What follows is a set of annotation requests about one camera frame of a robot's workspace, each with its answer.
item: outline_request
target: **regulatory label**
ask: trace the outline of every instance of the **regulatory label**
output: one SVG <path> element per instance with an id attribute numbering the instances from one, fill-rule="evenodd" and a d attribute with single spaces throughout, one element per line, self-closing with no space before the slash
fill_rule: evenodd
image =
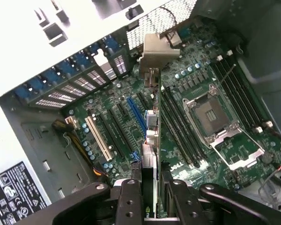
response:
<path id="1" fill-rule="evenodd" d="M 23 162 L 0 174 L 0 219 L 4 225 L 15 224 L 46 206 Z"/>

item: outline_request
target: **black pcie slot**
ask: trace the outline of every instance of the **black pcie slot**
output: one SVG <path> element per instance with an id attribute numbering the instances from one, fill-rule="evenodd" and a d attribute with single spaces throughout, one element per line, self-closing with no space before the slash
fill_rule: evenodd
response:
<path id="1" fill-rule="evenodd" d="M 125 158 L 125 155 L 124 153 L 122 152 L 121 150 L 121 147 L 118 145 L 118 142 L 117 140 L 115 139 L 114 135 L 112 134 L 112 131 L 110 129 L 110 127 L 108 126 L 106 120 L 103 118 L 103 116 L 101 115 L 98 115 L 100 121 L 102 121 L 102 124 L 105 128 L 105 130 L 107 131 L 108 135 L 110 136 L 112 142 L 113 142 L 113 146 L 115 147 L 115 150 L 117 151 L 117 153 L 122 157 L 122 158 Z"/>
<path id="2" fill-rule="evenodd" d="M 226 71 L 226 73 L 231 69 L 225 59 L 221 60 L 220 64 L 223 67 L 223 70 Z M 247 112 L 250 115 L 250 119 L 252 120 L 252 125 L 255 126 L 256 124 L 260 124 L 261 121 L 259 121 L 258 116 L 256 115 L 256 112 L 251 105 L 251 102 L 249 101 L 247 95 L 245 94 L 244 90 L 240 86 L 238 80 L 235 78 L 235 74 L 234 74 L 233 70 L 231 71 L 231 73 L 228 75 L 227 78 L 229 78 L 231 83 L 234 84 L 237 94 L 241 97 L 241 100 L 242 100 L 244 106 L 246 107 Z"/>
<path id="3" fill-rule="evenodd" d="M 186 137 L 187 137 L 189 143 L 192 144 L 193 149 L 194 149 L 194 151 L 197 155 L 197 158 L 198 159 L 203 159 L 203 158 L 206 159 L 207 155 L 203 152 L 202 148 L 198 144 L 198 140 L 196 139 L 196 136 L 194 135 L 194 133 L 189 128 L 189 122 L 187 122 L 187 120 L 183 116 L 185 114 L 185 112 L 181 111 L 180 107 L 178 106 L 177 102 L 175 101 L 174 97 L 172 96 L 172 94 L 171 94 L 171 92 L 168 88 L 166 88 L 164 93 L 165 93 L 164 99 L 169 103 L 172 111 L 174 112 L 173 113 L 174 116 L 177 118 L 180 126 L 185 131 Z"/>
<path id="4" fill-rule="evenodd" d="M 217 75 L 218 79 L 220 81 L 222 81 L 223 77 L 225 76 L 225 74 L 222 74 L 222 72 L 219 69 L 218 64 L 213 64 L 212 69 L 214 70 L 215 74 Z M 231 103 L 233 104 L 238 116 L 240 117 L 241 121 L 243 122 L 244 126 L 246 127 L 246 129 L 250 129 L 251 128 L 251 122 L 248 121 L 248 118 L 246 116 L 247 111 L 243 111 L 243 105 L 240 105 L 241 100 L 237 99 L 237 94 L 235 93 L 235 90 L 232 89 L 230 83 L 228 82 L 228 77 L 222 82 L 222 86 L 227 94 L 227 96 L 229 97 L 229 99 L 231 100 Z"/>
<path id="5" fill-rule="evenodd" d="M 146 100 L 145 100 L 143 94 L 139 92 L 139 93 L 137 93 L 136 95 L 137 95 L 137 97 L 139 98 L 139 100 L 140 100 L 142 106 L 145 108 L 145 110 L 148 110 L 148 109 L 149 109 L 149 106 L 148 106 L 148 104 L 147 104 L 147 102 L 146 102 Z"/>
<path id="6" fill-rule="evenodd" d="M 118 110 L 120 111 L 120 113 L 122 114 L 122 116 L 127 116 L 128 113 L 126 112 L 126 110 L 123 108 L 121 103 L 117 104 Z"/>
<path id="7" fill-rule="evenodd" d="M 199 157 L 198 154 L 195 152 L 194 147 L 192 143 L 187 138 L 186 132 L 184 132 L 182 126 L 177 121 L 176 117 L 173 117 L 172 114 L 169 112 L 170 109 L 170 103 L 167 102 L 165 98 L 162 99 L 162 111 L 165 113 L 166 118 L 169 120 L 169 122 L 174 127 L 177 135 L 179 136 L 179 139 L 182 140 L 183 143 L 183 149 L 185 150 L 185 153 L 188 155 L 188 157 L 192 160 L 193 164 L 197 167 L 199 166 Z"/>
<path id="8" fill-rule="evenodd" d="M 120 131 L 120 134 L 123 137 L 123 140 L 125 142 L 125 144 L 129 147 L 130 151 L 133 152 L 133 147 L 129 142 L 129 139 L 125 133 L 125 131 L 123 130 L 122 126 L 120 125 L 120 122 L 118 121 L 114 111 L 112 109 L 108 109 L 107 112 L 109 113 L 109 115 L 111 116 L 111 118 L 113 119 L 113 121 L 115 122 L 118 130 Z"/>
<path id="9" fill-rule="evenodd" d="M 226 58 L 226 62 L 227 62 L 227 64 L 230 67 L 234 64 L 234 62 L 232 61 L 231 57 Z M 255 104 L 255 101 L 252 98 L 252 95 L 249 92 L 248 87 L 246 87 L 246 85 L 245 85 L 244 81 L 242 80 L 242 78 L 238 74 L 235 74 L 235 73 L 233 73 L 232 75 L 235 77 L 235 79 L 238 81 L 238 83 L 240 84 L 241 88 L 243 89 L 243 92 L 245 93 L 246 97 L 248 98 L 249 103 L 251 104 L 251 107 L 255 111 L 255 114 L 256 114 L 259 122 L 264 122 L 265 118 L 263 118 L 263 116 L 261 115 L 261 112 L 260 112 L 259 108 Z"/>
<path id="10" fill-rule="evenodd" d="M 189 154 L 189 148 L 187 148 L 185 144 L 185 140 L 182 137 L 181 130 L 177 127 L 174 120 L 169 115 L 169 112 L 167 110 L 167 106 L 162 101 L 162 120 L 165 121 L 165 124 L 167 125 L 169 131 L 173 135 L 175 142 L 183 155 L 184 159 L 187 161 L 188 164 L 194 164 L 195 167 L 199 168 L 200 165 L 198 161 L 193 157 L 192 154 Z"/>

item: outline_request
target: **black wire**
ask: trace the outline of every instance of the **black wire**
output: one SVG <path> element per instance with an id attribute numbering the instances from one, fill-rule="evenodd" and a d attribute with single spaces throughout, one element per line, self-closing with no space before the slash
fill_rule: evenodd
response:
<path id="1" fill-rule="evenodd" d="M 279 139 L 281 139 L 281 134 L 280 134 L 279 132 L 275 131 L 275 130 L 272 129 L 272 128 L 268 128 L 267 130 L 268 130 L 273 136 L 278 137 Z"/>
<path id="2" fill-rule="evenodd" d="M 172 17 L 174 18 L 174 21 L 175 21 L 175 26 L 177 26 L 177 19 L 176 19 L 175 15 L 173 14 L 173 12 L 163 6 L 160 6 L 160 8 L 164 9 L 165 11 L 167 11 L 168 13 L 170 13 L 172 15 Z M 175 33 L 170 37 L 170 40 L 172 40 L 174 36 L 175 36 Z"/>

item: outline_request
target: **white pcie slot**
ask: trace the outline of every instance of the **white pcie slot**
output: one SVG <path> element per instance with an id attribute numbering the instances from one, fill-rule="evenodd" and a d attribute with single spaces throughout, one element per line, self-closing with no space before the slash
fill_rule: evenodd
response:
<path id="1" fill-rule="evenodd" d="M 109 151 L 109 149 L 107 147 L 107 144 L 103 140 L 103 138 L 102 138 L 100 132 L 98 131 L 97 127 L 95 126 L 93 118 L 88 116 L 87 118 L 85 118 L 85 121 L 86 121 L 87 125 L 89 126 L 89 129 L 92 132 L 93 136 L 95 137 L 95 140 L 97 141 L 105 159 L 107 161 L 112 160 L 112 154 Z"/>

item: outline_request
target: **motherboard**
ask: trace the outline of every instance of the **motherboard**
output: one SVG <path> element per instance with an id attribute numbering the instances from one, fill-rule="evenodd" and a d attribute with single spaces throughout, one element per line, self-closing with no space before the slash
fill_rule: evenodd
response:
<path id="1" fill-rule="evenodd" d="M 181 54 L 161 71 L 160 160 L 195 188 L 207 182 L 246 187 L 281 165 L 281 141 L 264 131 L 268 115 L 213 22 L 177 33 Z M 130 177 L 131 163 L 140 161 L 154 98 L 136 64 L 62 110 L 111 184 Z"/>

